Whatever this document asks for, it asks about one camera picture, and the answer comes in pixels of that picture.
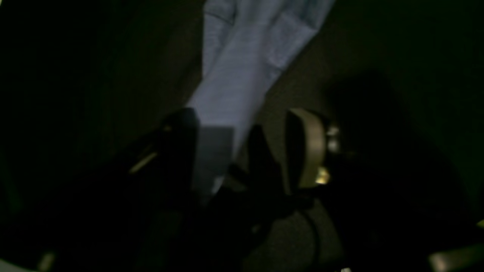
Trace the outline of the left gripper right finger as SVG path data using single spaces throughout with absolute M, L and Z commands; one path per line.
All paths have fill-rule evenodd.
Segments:
M 483 227 L 461 203 L 438 205 L 453 184 L 430 172 L 384 172 L 347 149 L 336 123 L 304 108 L 285 117 L 289 191 L 319 199 L 353 272 L 482 272 Z

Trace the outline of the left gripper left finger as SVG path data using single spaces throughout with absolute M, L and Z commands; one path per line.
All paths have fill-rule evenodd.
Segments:
M 128 272 L 153 215 L 188 196 L 200 122 L 168 115 L 110 162 L 1 225 L 1 271 Z

